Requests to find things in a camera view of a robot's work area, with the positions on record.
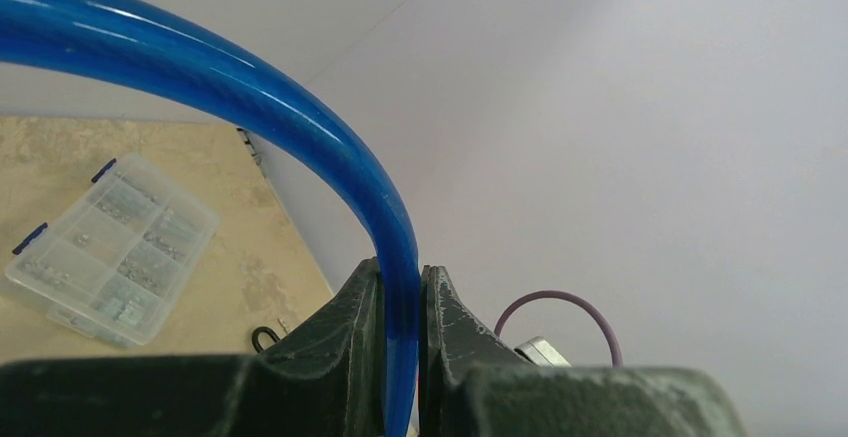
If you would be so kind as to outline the black padlock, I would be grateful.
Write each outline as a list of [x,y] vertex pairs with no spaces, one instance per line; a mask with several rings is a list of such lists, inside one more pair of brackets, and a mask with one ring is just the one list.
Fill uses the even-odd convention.
[[250,342],[256,353],[262,353],[280,341],[279,334],[271,327],[258,326],[250,334]]

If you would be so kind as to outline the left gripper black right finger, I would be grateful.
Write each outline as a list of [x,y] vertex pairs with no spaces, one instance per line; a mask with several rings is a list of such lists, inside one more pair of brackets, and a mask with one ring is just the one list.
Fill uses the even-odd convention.
[[422,273],[424,436],[743,436],[707,374],[675,367],[535,365],[461,302],[447,270]]

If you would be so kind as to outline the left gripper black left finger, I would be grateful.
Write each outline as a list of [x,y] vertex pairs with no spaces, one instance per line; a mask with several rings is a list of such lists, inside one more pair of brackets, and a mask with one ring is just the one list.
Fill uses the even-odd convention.
[[375,259],[261,352],[25,360],[1,369],[5,436],[381,436]]

